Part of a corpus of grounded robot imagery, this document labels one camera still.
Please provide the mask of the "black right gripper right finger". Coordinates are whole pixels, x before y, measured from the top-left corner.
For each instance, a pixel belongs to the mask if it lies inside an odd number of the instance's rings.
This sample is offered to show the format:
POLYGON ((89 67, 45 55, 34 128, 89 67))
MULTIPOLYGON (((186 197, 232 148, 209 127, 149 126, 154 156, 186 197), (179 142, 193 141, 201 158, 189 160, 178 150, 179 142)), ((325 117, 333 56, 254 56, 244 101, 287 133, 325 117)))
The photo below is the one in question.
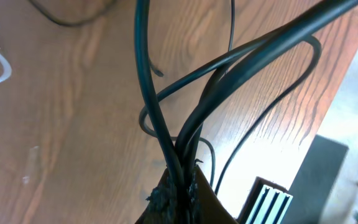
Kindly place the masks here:
POLYGON ((198 165, 193 166, 188 178, 190 223, 237 224, 218 200, 198 165))

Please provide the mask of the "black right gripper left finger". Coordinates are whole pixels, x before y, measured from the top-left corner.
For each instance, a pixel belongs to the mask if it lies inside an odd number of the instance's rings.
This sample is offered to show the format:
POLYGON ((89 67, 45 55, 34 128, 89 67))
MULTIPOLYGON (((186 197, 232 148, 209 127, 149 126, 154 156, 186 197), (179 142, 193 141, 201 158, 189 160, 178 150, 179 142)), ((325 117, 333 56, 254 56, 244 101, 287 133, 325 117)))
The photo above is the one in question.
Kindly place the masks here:
POLYGON ((165 169, 157 186, 146 198, 148 205, 135 224, 174 224, 178 223, 177 188, 165 169))

